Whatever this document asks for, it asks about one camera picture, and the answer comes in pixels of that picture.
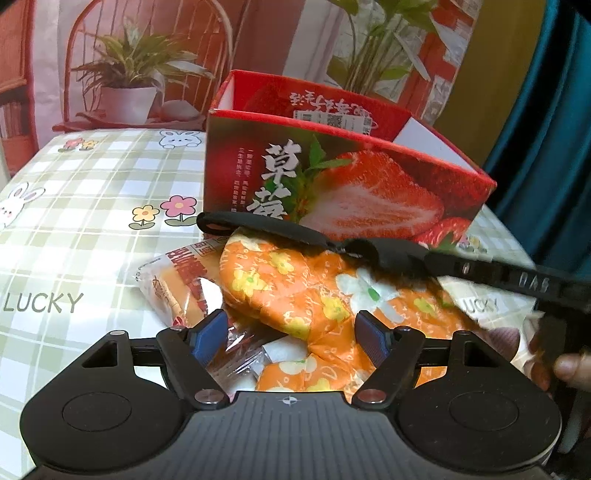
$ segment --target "strawberry box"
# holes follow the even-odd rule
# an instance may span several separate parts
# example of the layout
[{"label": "strawberry box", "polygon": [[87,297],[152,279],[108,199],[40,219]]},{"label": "strawberry box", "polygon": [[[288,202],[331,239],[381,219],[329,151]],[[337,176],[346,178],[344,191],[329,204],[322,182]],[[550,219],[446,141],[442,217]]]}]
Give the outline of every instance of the strawberry box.
[{"label": "strawberry box", "polygon": [[443,247],[495,186],[408,111],[330,86],[234,70],[209,111],[204,210]]}]

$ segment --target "rabbit print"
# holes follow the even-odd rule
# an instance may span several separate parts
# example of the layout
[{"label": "rabbit print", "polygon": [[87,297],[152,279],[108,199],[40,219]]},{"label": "rabbit print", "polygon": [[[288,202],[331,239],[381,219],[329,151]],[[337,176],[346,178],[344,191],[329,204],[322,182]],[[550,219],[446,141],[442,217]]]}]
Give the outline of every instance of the rabbit print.
[{"label": "rabbit print", "polygon": [[166,150],[175,147],[198,147],[202,140],[198,137],[199,132],[175,132],[173,130],[162,130],[160,145]]},{"label": "rabbit print", "polygon": [[21,213],[26,203],[32,202],[45,193],[44,188],[27,191],[29,184],[21,183],[15,188],[6,200],[0,202],[0,231],[10,225]]}]

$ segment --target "tablecloth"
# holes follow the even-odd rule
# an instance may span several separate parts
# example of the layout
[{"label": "tablecloth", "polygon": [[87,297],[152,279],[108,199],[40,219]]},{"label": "tablecloth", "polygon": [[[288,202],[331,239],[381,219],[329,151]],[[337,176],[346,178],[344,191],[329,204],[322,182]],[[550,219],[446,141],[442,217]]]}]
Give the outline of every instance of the tablecloth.
[{"label": "tablecloth", "polygon": [[[134,275],[157,255],[201,238],[194,225],[165,223],[160,205],[178,195],[194,198],[201,210],[206,145],[202,132],[178,146],[165,137],[170,133],[149,129],[56,137],[0,193],[0,202],[10,195],[26,201],[44,189],[0,231],[1,479],[20,478],[33,466],[18,428],[29,398],[106,332],[147,337],[164,327]],[[152,213],[142,217],[144,210]],[[531,265],[487,207],[468,240],[464,247]],[[534,305],[465,281],[440,281],[484,327],[521,326]],[[515,366],[527,357],[522,342]]]}]

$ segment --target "barcode label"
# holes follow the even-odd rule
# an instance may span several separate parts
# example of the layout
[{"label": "barcode label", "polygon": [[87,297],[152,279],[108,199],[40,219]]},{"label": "barcode label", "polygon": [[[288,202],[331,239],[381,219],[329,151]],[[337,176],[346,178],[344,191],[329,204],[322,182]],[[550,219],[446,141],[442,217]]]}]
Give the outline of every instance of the barcode label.
[{"label": "barcode label", "polygon": [[370,116],[346,115],[344,113],[313,112],[310,110],[296,110],[296,120],[314,122],[316,124],[328,125],[330,127],[342,128],[358,134],[371,134],[374,121]]}]

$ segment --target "orange cloth bag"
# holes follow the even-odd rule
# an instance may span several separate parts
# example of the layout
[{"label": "orange cloth bag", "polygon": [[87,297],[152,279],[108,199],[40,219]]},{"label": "orange cloth bag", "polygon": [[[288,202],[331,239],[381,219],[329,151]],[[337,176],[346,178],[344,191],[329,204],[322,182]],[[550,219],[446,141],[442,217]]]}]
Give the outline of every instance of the orange cloth bag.
[{"label": "orange cloth bag", "polygon": [[[342,390],[350,400],[375,369],[355,341],[360,310],[427,337],[450,339],[463,329],[486,336],[434,280],[393,277],[353,258],[242,228],[222,253],[220,286],[228,305],[307,342],[307,359],[265,367],[260,391]],[[423,368],[418,383],[444,372]]]}]

